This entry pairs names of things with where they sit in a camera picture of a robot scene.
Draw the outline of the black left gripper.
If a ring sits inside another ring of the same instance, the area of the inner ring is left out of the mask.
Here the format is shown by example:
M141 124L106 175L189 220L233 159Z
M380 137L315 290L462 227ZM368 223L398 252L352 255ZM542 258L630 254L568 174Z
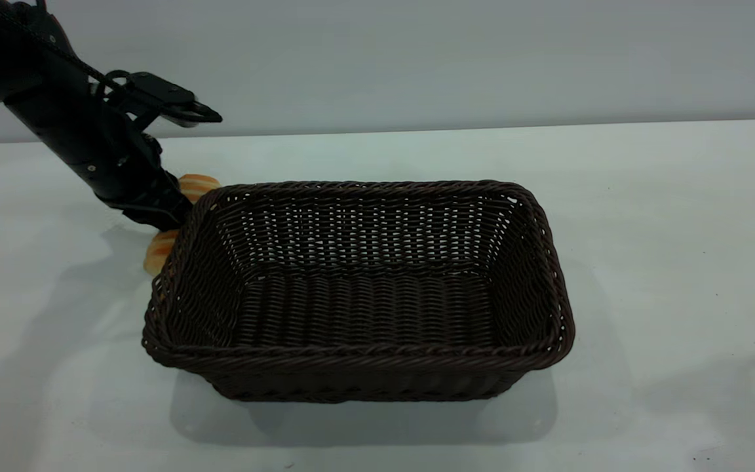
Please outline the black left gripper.
M66 127L66 165L99 200L134 223L174 230L192 205L179 180L162 167L161 152L137 125Z

